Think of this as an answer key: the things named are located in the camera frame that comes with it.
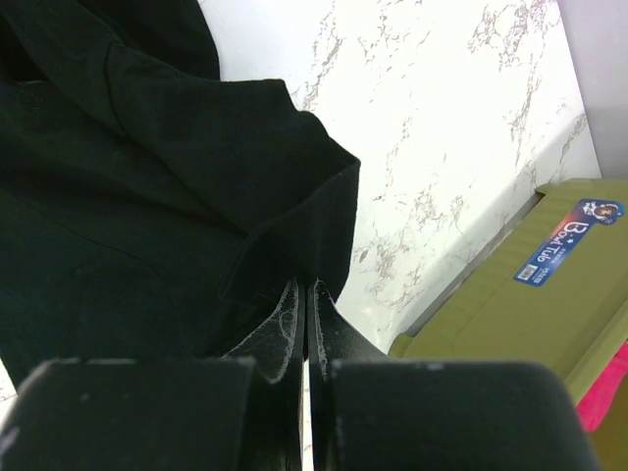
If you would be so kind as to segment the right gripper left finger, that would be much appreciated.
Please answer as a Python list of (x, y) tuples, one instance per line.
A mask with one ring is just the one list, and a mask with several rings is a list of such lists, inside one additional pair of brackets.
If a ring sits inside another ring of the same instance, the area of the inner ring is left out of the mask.
[(5, 470), (298, 470), (304, 290), (225, 354), (55, 359), (21, 384), (1, 431)]

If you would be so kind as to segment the black t shirt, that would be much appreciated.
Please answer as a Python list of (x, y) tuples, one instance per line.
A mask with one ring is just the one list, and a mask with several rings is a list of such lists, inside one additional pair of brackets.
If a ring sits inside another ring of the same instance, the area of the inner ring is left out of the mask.
[(338, 297), (360, 163), (195, 1), (1, 5), (1, 358), (203, 358), (293, 279)]

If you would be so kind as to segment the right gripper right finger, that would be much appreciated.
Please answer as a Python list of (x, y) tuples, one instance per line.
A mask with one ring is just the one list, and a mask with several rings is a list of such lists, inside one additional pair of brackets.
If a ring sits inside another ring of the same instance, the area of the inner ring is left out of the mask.
[(318, 470), (597, 470), (566, 389), (526, 362), (398, 360), (307, 292)]

